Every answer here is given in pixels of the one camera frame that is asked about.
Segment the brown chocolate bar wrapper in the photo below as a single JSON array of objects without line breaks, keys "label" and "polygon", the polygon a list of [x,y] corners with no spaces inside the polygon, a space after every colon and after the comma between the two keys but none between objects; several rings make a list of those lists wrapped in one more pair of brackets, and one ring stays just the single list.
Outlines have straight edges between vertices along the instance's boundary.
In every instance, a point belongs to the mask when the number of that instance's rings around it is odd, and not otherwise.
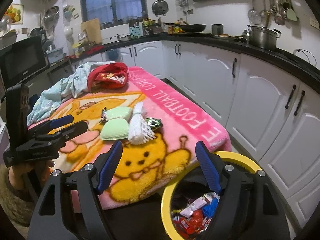
[{"label": "brown chocolate bar wrapper", "polygon": [[107,122],[107,108],[103,108],[103,110],[101,111],[101,119],[100,121],[101,123],[106,123]]}]

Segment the blue wrapper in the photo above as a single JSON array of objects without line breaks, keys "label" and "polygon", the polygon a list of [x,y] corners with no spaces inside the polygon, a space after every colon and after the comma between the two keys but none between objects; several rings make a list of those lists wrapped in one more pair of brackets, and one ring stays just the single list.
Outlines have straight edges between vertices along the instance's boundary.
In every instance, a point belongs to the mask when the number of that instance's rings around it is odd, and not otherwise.
[{"label": "blue wrapper", "polygon": [[209,204],[203,206],[202,207],[203,216],[207,218],[212,218],[217,209],[218,203],[219,203],[219,199],[213,198],[213,200]]}]

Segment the red plastic bag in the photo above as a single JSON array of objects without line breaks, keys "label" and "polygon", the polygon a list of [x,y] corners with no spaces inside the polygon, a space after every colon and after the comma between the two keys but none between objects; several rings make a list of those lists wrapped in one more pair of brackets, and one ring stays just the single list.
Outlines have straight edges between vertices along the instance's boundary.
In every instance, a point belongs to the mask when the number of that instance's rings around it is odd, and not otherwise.
[{"label": "red plastic bag", "polygon": [[191,215],[191,218],[187,220],[188,228],[186,229],[187,234],[191,235],[195,233],[202,226],[203,213],[202,210],[196,210]]}]

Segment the pink white paper packet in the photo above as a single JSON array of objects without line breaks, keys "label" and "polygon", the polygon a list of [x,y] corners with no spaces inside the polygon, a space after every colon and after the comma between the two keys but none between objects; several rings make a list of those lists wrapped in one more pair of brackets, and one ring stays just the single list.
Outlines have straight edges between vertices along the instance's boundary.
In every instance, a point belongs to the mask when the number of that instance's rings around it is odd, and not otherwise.
[{"label": "pink white paper packet", "polygon": [[190,218],[196,210],[201,209],[205,205],[208,204],[206,197],[199,197],[194,200],[191,204],[185,207],[181,212],[180,215],[186,218]]}]

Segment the red snack wrapper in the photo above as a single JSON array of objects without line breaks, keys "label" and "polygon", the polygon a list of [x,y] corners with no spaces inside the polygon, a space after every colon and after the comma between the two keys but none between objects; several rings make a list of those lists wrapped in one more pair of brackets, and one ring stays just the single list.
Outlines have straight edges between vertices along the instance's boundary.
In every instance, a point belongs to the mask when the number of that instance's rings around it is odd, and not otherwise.
[{"label": "red snack wrapper", "polygon": [[174,218],[172,223],[178,234],[184,239],[193,239],[195,229],[185,218]]}]

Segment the light blue patterned cloth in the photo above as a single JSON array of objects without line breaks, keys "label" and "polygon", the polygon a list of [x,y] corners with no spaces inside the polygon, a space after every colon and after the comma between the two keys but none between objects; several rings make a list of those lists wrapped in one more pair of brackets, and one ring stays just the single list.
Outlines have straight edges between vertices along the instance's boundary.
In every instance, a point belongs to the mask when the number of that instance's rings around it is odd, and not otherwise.
[{"label": "light blue patterned cloth", "polygon": [[44,90],[33,106],[33,110],[27,116],[27,125],[30,126],[50,117],[64,101],[87,93],[89,74],[105,64],[110,64],[110,61],[83,63],[72,75],[61,79],[52,87]]}]

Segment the red embroidered cloth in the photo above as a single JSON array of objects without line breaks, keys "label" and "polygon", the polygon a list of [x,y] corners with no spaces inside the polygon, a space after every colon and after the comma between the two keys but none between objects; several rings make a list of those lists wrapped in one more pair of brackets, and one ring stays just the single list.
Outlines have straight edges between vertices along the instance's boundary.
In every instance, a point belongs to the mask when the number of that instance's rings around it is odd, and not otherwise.
[{"label": "red embroidered cloth", "polygon": [[128,67],[122,62],[103,64],[91,71],[87,78],[87,88],[91,92],[97,88],[118,89],[127,84]]}]

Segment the white yarn tassel bundle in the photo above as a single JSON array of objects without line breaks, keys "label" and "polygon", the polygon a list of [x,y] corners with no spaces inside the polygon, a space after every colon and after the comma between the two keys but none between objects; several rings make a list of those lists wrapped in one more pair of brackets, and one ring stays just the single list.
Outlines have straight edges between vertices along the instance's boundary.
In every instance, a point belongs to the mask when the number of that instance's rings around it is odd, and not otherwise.
[{"label": "white yarn tassel bundle", "polygon": [[143,102],[135,104],[129,123],[128,140],[133,145],[141,145],[155,139],[155,134],[145,120]]}]

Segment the black microwave oven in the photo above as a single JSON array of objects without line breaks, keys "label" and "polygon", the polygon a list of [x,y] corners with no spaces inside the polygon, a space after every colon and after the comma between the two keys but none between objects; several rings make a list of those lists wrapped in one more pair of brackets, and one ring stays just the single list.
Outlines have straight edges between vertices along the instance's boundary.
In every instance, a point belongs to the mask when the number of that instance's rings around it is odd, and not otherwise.
[{"label": "black microwave oven", "polygon": [[48,60],[39,35],[1,49],[1,77],[5,88],[18,84],[46,66]]}]

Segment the green foil candy wrapper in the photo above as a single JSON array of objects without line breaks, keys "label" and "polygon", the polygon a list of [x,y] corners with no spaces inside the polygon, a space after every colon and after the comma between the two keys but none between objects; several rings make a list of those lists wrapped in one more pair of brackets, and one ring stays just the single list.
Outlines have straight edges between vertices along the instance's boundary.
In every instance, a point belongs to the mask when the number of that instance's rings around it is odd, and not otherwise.
[{"label": "green foil candy wrapper", "polygon": [[161,119],[146,118],[146,123],[151,128],[152,131],[156,131],[163,127]]}]

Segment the pink cartoon fleece blanket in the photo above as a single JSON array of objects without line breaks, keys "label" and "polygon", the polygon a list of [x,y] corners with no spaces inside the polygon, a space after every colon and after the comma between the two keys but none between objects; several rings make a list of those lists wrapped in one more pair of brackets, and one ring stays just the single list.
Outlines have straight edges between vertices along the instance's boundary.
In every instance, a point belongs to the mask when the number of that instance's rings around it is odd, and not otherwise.
[{"label": "pink cartoon fleece blanket", "polygon": [[226,129],[201,107],[143,68],[131,67],[125,87],[69,99],[51,114],[53,119],[72,115],[75,122],[88,123],[86,133],[61,149],[56,168],[77,171],[107,152],[112,142],[100,139],[101,111],[133,107],[138,102],[143,103],[147,117],[161,120],[163,126],[145,144],[123,141],[117,170],[109,188],[99,197],[104,210],[132,204],[155,193],[196,162],[198,141],[203,141],[210,152],[231,149]]}]

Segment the wooden cutting board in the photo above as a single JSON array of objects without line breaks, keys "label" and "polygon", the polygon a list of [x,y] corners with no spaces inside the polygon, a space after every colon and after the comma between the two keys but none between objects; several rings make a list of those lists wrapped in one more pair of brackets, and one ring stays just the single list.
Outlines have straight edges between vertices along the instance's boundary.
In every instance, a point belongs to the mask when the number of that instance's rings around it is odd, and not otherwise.
[{"label": "wooden cutting board", "polygon": [[95,42],[95,44],[102,44],[103,39],[101,35],[100,21],[98,18],[82,22],[80,24],[80,28],[82,32],[85,31],[87,33],[89,42]]}]

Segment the black wok pan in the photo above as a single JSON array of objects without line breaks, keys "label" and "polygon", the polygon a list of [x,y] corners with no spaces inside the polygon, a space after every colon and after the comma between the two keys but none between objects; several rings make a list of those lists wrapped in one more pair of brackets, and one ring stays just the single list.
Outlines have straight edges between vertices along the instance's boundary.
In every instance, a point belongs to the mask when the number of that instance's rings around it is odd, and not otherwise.
[{"label": "black wok pan", "polygon": [[185,24],[181,25],[178,23],[167,23],[167,25],[177,26],[181,28],[186,33],[200,33],[203,32],[206,28],[205,24]]}]

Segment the small steel canister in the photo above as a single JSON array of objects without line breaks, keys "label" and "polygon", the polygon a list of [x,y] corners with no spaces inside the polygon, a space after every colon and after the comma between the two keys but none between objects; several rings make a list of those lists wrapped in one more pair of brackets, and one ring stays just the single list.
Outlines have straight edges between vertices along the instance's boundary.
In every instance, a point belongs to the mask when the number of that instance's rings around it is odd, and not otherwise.
[{"label": "small steel canister", "polygon": [[213,35],[222,35],[223,33],[223,24],[212,24]]}]

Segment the large steel stockpot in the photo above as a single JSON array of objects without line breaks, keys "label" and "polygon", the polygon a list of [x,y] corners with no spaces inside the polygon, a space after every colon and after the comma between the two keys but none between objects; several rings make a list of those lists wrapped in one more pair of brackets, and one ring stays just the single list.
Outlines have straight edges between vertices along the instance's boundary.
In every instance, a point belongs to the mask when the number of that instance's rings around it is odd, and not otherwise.
[{"label": "large steel stockpot", "polygon": [[249,44],[260,49],[274,51],[277,39],[281,37],[281,31],[266,27],[248,25]]}]

